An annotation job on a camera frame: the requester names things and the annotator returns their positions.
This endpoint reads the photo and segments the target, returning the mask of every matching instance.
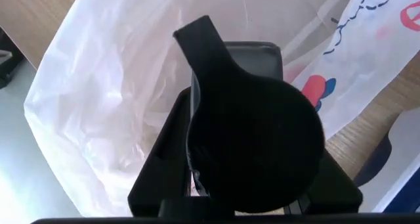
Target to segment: cartoon print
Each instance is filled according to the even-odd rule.
[[[308,81],[302,89],[302,93],[315,107],[315,110],[319,111],[322,105],[321,99],[328,97],[334,92],[336,83],[337,80],[335,78],[326,80],[322,76],[313,75],[308,78]]]
[[[420,1],[413,3],[409,5],[408,7],[402,9],[400,13],[400,19],[401,19],[401,23],[405,27],[418,32],[420,31],[420,24],[416,23],[415,21],[420,20],[420,13],[416,14],[413,18],[410,18],[410,16],[408,15],[408,9],[414,8],[414,7],[420,7]]]
[[[341,32],[342,32],[342,30],[344,29],[344,27],[346,27],[346,26],[347,26],[347,24],[348,24],[351,20],[354,20],[354,19],[357,17],[357,14],[359,13],[359,11],[360,11],[360,10],[362,10],[362,9],[366,9],[366,10],[369,10],[369,11],[374,11],[374,10],[378,9],[379,7],[383,7],[384,5],[386,5],[386,4],[389,2],[389,0],[383,1],[382,3],[379,3],[378,5],[374,5],[374,6],[362,5],[364,2],[365,2],[365,0],[362,0],[362,1],[360,2],[360,5],[359,5],[359,7],[358,7],[358,9],[357,9],[356,13],[354,14],[354,16],[352,16],[352,17],[348,18],[348,19],[347,19],[347,21],[346,21],[344,24],[341,24],[341,25],[337,26],[336,30],[338,30],[338,32],[339,32],[339,37],[340,37],[340,38],[339,38],[338,42],[336,42],[336,44],[334,44],[334,47],[336,47],[336,46],[340,45],[341,40],[342,40],[342,38],[343,38],[343,35],[342,35],[342,33],[341,33]],[[323,55],[333,53],[334,51],[335,51],[335,48],[332,48],[331,50],[327,50],[327,51],[325,51],[325,52],[323,53]]]

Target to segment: red cartoon figure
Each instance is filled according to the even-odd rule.
[[[309,99],[316,111],[321,109],[321,99],[329,96],[335,89],[337,80],[331,78],[326,81],[322,76],[310,76],[302,89],[302,93]]]

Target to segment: black plastic object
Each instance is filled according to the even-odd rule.
[[[32,224],[143,224],[143,223],[181,223],[158,218],[132,218],[132,217],[107,217],[107,218],[67,218],[67,219],[43,219]],[[272,224],[401,224],[401,223],[420,223],[420,213],[389,215],[383,213],[363,213],[347,215],[247,215],[236,217],[235,220],[202,221],[202,223],[272,223]]]
[[[128,196],[135,217],[157,217],[163,200],[189,195],[191,173],[185,149],[189,123],[187,88],[179,94]]]
[[[285,214],[357,213],[363,195],[334,158],[324,150],[320,172],[298,200],[284,208]]]
[[[288,83],[242,70],[208,16],[174,37],[199,87],[187,135],[196,185],[249,213],[281,208],[304,194],[325,142],[311,103]]]
[[[12,73],[24,59],[24,55],[2,29],[0,29],[0,50],[12,53],[12,57],[0,64],[0,89],[2,89],[12,80]]]
[[[240,68],[255,76],[283,80],[283,62],[280,48],[269,42],[224,42],[230,55]],[[191,83],[191,116],[197,110],[200,90],[196,78]]]

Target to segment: translucent plastic bag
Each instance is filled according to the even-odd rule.
[[[365,4],[379,5],[381,1],[365,0]],[[357,68],[361,65],[346,61],[354,60],[356,54],[350,48],[360,48],[361,42],[347,37],[335,50],[347,50],[349,54],[339,55],[344,58],[316,58],[326,47],[330,51],[334,46],[338,38],[336,20],[347,3],[348,0],[76,0],[41,62],[25,101],[26,118],[52,171],[82,215],[130,215],[127,195],[178,93],[190,84],[188,65],[172,38],[175,30],[208,14],[225,41],[270,41],[280,46],[284,63],[289,63],[285,66],[286,80],[294,79],[297,87],[303,89],[313,74],[336,78],[335,91],[322,100],[320,109],[330,135],[337,130],[334,126],[340,127],[355,117],[411,54],[398,53],[396,59],[387,63],[395,68],[386,74],[377,65],[367,70]],[[340,24],[354,14],[359,4],[360,0],[350,3]],[[390,0],[370,13],[378,14],[385,8],[395,13],[394,9],[404,5],[402,0]],[[368,38],[377,33],[382,26],[379,18],[364,32],[361,30],[363,21],[369,18],[372,17],[352,21],[357,23],[353,26],[354,35],[361,32],[362,37]],[[342,32],[351,31],[350,24]],[[410,37],[411,43],[418,37],[418,33],[408,33],[413,30],[396,27],[394,36],[382,40],[381,45],[401,43],[400,31],[407,32],[404,41]],[[374,43],[363,45],[375,52]],[[392,48],[382,49],[389,54]],[[294,63],[302,60],[308,62],[296,67]],[[340,70],[340,64],[352,70]],[[346,72],[349,78],[339,72]],[[369,86],[361,104],[355,106],[358,101],[349,101],[354,96],[347,95],[360,90],[364,84],[358,82],[368,82],[371,76],[376,79],[375,86]],[[343,104],[347,104],[344,108],[350,114],[336,122],[331,115]]]
[[[361,113],[419,49],[420,0],[350,0],[331,41],[284,70],[318,110],[328,139]]]

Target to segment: wooden table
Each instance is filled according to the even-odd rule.
[[[37,68],[74,0],[0,0],[0,26]],[[420,54],[366,109],[328,142],[328,150],[354,177],[397,115],[420,106]]]

